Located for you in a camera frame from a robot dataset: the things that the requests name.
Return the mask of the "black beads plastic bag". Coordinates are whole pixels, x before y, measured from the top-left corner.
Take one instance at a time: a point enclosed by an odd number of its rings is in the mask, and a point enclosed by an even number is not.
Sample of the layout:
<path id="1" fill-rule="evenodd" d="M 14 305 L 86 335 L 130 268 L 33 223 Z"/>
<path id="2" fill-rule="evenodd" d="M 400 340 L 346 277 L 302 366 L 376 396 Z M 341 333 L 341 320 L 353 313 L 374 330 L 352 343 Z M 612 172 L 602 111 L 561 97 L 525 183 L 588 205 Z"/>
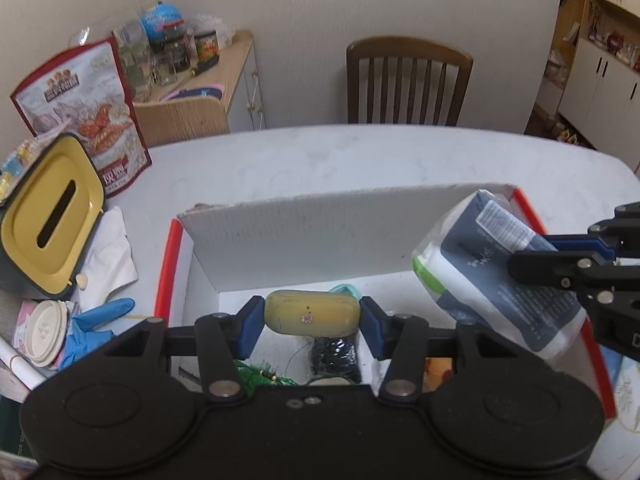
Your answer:
<path id="1" fill-rule="evenodd" d="M 342 378 L 350 384 L 360 384 L 362 375 L 357 353 L 357 335 L 314 338 L 310 350 L 310 367 L 314 379 Z"/>

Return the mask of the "red white cardboard box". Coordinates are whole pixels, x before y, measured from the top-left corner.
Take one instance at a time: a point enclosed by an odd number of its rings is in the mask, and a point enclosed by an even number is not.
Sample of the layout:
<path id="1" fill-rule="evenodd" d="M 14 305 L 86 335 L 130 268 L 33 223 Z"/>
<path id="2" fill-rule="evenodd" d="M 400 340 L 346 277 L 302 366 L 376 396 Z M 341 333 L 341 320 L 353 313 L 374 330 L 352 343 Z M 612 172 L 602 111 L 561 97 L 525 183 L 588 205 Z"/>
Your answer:
<path id="1" fill-rule="evenodd" d="M 246 292 L 351 284 L 388 312 L 450 326 L 454 318 L 413 272 L 412 253 L 440 218 L 479 190 L 503 196 L 516 218 L 546 234 L 524 192 L 510 184 L 378 188 L 195 205 L 171 221 L 154 313 L 177 325 L 188 312 L 217 311 Z M 615 416 L 614 385 L 587 318 L 567 352 L 547 362 L 582 380 L 597 393 L 605 415 Z"/>

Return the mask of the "white blue tissue pack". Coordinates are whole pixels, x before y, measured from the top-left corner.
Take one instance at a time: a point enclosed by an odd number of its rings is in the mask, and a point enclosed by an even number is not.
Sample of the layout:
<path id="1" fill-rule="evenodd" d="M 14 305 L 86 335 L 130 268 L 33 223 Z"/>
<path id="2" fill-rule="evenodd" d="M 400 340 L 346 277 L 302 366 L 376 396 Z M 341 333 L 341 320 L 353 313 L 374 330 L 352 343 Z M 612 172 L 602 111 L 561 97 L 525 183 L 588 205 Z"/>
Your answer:
<path id="1" fill-rule="evenodd" d="M 514 252 L 553 249 L 503 196 L 479 190 L 436 222 L 413 251 L 412 268 L 456 321 L 487 326 L 553 362 L 574 344 L 585 311 L 574 292 L 522 285 L 508 272 Z"/>

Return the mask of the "brown wooden chair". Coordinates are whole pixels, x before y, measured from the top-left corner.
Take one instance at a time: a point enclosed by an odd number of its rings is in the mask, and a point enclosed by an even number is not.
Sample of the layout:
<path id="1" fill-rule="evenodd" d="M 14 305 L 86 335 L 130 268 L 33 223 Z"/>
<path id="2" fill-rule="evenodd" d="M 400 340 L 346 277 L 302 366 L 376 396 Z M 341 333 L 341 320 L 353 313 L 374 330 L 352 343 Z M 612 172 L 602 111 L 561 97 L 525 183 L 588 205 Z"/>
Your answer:
<path id="1" fill-rule="evenodd" d="M 458 124 L 474 58 L 434 40 L 373 36 L 346 49 L 350 124 Z"/>

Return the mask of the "white sideboard cabinet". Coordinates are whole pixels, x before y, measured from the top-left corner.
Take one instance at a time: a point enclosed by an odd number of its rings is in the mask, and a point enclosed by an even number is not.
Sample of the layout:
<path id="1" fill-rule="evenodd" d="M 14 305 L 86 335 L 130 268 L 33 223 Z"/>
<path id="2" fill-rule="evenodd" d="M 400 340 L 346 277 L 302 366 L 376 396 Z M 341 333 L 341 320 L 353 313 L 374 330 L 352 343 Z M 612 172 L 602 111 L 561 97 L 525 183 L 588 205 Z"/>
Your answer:
<path id="1" fill-rule="evenodd" d="M 254 35 L 246 29 L 238 30 L 230 47 L 220 52 L 218 63 L 192 75 L 177 76 L 167 87 L 156 87 L 146 102 L 165 102 L 192 96 L 211 96 L 224 104 L 229 133 L 256 131 L 267 127 L 262 104 L 262 88 L 256 61 Z"/>

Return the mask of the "wicker chair back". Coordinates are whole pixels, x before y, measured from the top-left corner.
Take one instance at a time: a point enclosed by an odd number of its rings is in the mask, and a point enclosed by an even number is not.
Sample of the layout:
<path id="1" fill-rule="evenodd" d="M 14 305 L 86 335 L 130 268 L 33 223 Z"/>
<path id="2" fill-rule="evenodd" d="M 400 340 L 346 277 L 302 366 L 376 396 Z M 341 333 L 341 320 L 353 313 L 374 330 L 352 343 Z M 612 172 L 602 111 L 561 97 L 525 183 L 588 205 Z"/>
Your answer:
<path id="1" fill-rule="evenodd" d="M 224 104 L 211 96 L 134 103 L 134 114 L 148 148 L 230 132 Z"/>

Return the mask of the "white tall storage cabinet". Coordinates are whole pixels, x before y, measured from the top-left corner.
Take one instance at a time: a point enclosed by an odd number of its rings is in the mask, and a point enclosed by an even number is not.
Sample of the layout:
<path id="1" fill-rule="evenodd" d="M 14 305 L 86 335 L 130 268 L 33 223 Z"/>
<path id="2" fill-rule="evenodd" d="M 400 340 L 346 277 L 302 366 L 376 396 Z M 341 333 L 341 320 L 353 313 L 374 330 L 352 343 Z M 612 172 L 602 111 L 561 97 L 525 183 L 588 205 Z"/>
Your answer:
<path id="1" fill-rule="evenodd" d="M 639 0 L 586 0 L 559 113 L 639 171 Z"/>

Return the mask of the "white paper cup lid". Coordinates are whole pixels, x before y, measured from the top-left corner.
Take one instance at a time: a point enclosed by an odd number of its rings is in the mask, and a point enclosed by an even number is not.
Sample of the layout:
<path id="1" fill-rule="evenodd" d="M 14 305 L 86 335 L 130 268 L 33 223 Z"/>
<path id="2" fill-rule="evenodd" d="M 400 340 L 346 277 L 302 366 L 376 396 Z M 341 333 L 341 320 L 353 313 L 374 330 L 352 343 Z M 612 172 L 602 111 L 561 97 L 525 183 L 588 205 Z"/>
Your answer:
<path id="1" fill-rule="evenodd" d="M 66 337 L 68 311 L 63 301 L 46 300 L 37 304 L 27 321 L 25 351 L 36 367 L 51 365 Z"/>

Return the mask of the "red white snack bag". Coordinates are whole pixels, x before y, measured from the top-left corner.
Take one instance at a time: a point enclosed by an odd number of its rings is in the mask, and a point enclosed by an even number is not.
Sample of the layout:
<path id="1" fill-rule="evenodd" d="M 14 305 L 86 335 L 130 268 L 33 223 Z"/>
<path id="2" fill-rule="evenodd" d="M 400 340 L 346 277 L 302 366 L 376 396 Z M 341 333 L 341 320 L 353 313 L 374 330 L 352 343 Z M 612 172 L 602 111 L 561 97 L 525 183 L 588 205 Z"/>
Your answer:
<path id="1" fill-rule="evenodd" d="M 33 136 L 57 126 L 77 136 L 108 197 L 152 165 L 113 38 L 50 58 L 18 84 L 11 101 Z"/>

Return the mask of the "blue globe toy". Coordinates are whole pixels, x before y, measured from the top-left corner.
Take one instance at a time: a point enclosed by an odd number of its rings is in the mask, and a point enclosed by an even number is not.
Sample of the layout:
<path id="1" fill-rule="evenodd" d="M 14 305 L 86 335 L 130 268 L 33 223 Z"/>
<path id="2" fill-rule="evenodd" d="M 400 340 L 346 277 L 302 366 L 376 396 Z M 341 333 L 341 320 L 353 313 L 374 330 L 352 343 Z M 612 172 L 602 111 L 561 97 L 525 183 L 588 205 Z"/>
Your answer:
<path id="1" fill-rule="evenodd" d="M 159 1 L 142 13 L 140 21 L 149 42 L 157 42 L 164 39 L 164 27 L 167 24 L 181 19 L 182 14 L 175 6 Z"/>

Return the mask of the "white orange mask toy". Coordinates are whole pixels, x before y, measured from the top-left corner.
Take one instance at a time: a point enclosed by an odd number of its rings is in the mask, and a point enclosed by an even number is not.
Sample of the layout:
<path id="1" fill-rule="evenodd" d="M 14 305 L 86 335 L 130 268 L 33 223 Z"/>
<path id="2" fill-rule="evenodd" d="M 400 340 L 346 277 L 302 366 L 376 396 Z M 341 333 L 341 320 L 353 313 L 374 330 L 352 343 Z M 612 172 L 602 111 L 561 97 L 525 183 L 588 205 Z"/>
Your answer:
<path id="1" fill-rule="evenodd" d="M 245 361 L 235 360 L 234 365 L 247 389 L 266 385 L 297 386 L 295 380 L 278 375 L 267 363 L 254 365 Z"/>

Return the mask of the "yellow lid tissue box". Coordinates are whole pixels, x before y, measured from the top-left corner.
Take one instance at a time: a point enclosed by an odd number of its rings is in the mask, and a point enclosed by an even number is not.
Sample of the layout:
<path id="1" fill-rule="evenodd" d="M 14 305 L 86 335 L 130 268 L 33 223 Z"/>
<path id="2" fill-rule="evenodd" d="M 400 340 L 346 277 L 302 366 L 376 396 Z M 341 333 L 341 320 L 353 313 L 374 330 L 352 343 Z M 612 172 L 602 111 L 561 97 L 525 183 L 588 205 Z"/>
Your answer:
<path id="1" fill-rule="evenodd" d="M 70 298 L 104 204 L 84 147 L 60 134 L 1 205 L 1 289 L 28 299 Z"/>

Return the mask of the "teal egg-shaped gadget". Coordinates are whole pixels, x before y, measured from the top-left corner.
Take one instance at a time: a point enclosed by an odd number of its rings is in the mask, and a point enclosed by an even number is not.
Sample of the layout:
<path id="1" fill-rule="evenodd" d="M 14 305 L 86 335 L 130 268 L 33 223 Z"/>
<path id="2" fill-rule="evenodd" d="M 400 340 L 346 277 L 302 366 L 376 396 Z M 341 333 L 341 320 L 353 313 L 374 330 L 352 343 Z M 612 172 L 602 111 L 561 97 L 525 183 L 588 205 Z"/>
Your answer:
<path id="1" fill-rule="evenodd" d="M 348 296 L 351 296 L 352 298 L 355 298 L 357 300 L 360 300 L 360 298 L 361 298 L 360 291 L 358 289 L 356 289 L 355 286 L 352 286 L 351 284 L 339 284 L 339 285 L 336 285 L 336 286 L 332 287 L 329 290 L 329 293 L 330 294 L 348 295 Z"/>

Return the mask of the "white crumpled tissue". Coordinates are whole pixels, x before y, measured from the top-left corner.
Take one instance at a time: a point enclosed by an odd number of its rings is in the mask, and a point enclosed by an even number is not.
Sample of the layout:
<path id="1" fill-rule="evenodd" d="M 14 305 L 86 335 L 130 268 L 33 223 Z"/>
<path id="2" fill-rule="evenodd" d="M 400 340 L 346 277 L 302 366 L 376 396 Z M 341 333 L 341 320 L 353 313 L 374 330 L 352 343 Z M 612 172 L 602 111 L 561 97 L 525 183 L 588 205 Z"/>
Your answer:
<path id="1" fill-rule="evenodd" d="M 101 307 L 113 292 L 139 278 L 124 215 L 119 207 L 102 214 L 85 261 L 75 276 L 81 312 Z"/>

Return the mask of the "blue rubber glove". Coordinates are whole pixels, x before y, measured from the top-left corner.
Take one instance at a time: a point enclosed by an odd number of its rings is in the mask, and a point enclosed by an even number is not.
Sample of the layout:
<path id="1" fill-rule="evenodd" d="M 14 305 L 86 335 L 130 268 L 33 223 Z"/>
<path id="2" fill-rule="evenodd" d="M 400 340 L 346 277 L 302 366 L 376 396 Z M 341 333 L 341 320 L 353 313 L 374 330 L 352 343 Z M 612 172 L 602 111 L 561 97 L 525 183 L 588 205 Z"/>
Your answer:
<path id="1" fill-rule="evenodd" d="M 102 304 L 87 311 L 74 304 L 70 310 L 62 358 L 58 370 L 65 370 L 89 353 L 111 341 L 112 330 L 98 330 L 98 327 L 116 321 L 128 314 L 136 305 L 132 298 L 122 298 Z"/>

